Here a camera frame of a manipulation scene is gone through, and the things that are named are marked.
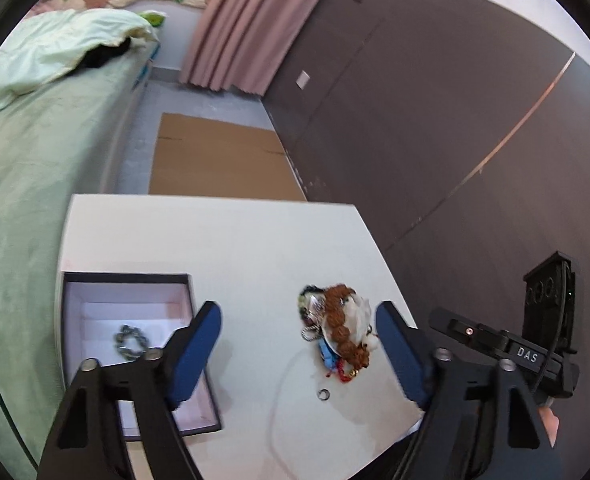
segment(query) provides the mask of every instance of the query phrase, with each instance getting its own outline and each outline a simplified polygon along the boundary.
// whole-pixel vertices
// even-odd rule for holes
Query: screw
[[[99,361],[97,359],[85,359],[82,361],[81,366],[79,369],[83,372],[90,372],[91,370],[95,370],[99,365]]]
[[[510,359],[500,359],[499,366],[507,372],[514,372],[517,369],[517,365]]]
[[[144,355],[144,359],[146,361],[157,361],[163,354],[164,351],[161,348],[151,348]]]
[[[447,348],[437,348],[435,350],[435,359],[437,361],[451,361],[453,354]]]

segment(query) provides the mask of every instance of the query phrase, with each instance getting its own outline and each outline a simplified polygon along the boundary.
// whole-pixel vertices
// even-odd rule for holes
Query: small metal ring
[[[301,336],[304,338],[304,341],[316,341],[322,338],[322,330],[318,326],[307,326],[301,331]]]

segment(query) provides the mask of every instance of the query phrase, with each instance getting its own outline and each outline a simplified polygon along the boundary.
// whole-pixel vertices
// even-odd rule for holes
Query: black cloth
[[[127,53],[130,48],[130,38],[126,38],[118,46],[107,46],[100,45],[92,50],[86,52],[79,64],[69,72],[68,75],[72,75],[79,72],[83,68],[100,68],[108,63],[112,58],[123,56]]]

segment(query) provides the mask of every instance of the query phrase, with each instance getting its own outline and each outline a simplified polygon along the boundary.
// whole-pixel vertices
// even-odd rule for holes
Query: human hand
[[[538,408],[537,411],[539,412],[539,416],[541,417],[542,422],[544,423],[544,428],[546,428],[546,433],[548,434],[548,438],[550,439],[550,445],[555,445],[555,440],[557,440],[557,430],[559,429],[559,419],[548,407]]]

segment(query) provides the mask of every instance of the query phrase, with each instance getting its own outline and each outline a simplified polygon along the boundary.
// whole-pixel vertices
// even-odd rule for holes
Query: blue gripper pad
[[[425,410],[432,397],[428,385],[434,345],[421,330],[406,325],[391,301],[384,301],[377,307],[375,321],[399,385],[408,399]]]
[[[195,323],[198,325],[175,365],[168,391],[168,399],[175,406],[190,399],[221,332],[221,321],[219,305],[207,301],[190,324],[190,328]]]

